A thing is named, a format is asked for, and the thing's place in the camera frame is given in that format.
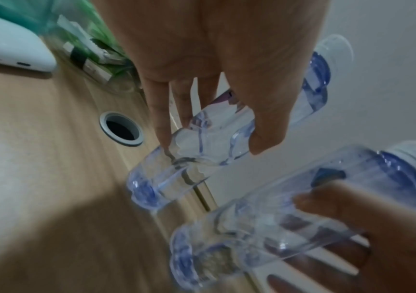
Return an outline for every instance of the transparent bottle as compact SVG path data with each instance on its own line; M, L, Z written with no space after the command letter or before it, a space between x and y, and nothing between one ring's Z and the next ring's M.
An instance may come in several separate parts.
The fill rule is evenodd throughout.
M301 212L292 202L336 179L416 209L416 141L386 152L345 147L183 225L170 241L175 279L185 289L197 289L355 235L358 231L343 223Z
M352 61L351 45L340 35L317 45L291 111L290 126L327 103L327 85L343 75ZM167 150L156 148L131 170L126 184L132 200L146 209L162 208L247 154L253 130L253 111L231 90L226 91L197 114L188 128L175 132Z

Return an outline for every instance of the teal plastic container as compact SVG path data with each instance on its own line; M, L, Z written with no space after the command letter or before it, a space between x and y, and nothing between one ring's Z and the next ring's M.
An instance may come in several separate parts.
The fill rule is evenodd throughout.
M57 0L0 0L0 18L42 34L52 17Z

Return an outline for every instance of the human hand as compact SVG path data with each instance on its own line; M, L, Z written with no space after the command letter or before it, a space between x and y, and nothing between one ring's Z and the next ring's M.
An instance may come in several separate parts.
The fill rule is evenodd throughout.
M416 292L416 211L370 193L332 182L296 197L298 209L362 229L367 248L352 240L325 247L359 269L347 274L304 254L284 260L336 293ZM301 293L285 280L268 276L277 293Z
M253 154L283 141L329 0L95 0L135 63L163 147L171 143L169 83L183 126L198 78L202 108L224 71L255 114Z

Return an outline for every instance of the white computer mouse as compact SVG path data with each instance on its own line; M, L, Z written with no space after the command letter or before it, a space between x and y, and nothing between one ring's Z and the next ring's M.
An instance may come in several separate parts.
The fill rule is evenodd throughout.
M0 18L0 64L52 72L57 62L32 31Z

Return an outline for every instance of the round hole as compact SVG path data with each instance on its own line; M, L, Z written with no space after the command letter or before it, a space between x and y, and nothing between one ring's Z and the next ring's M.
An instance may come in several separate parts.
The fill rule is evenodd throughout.
M100 116L100 127L112 140L127 146L138 146L144 141L139 125L118 112L105 112Z

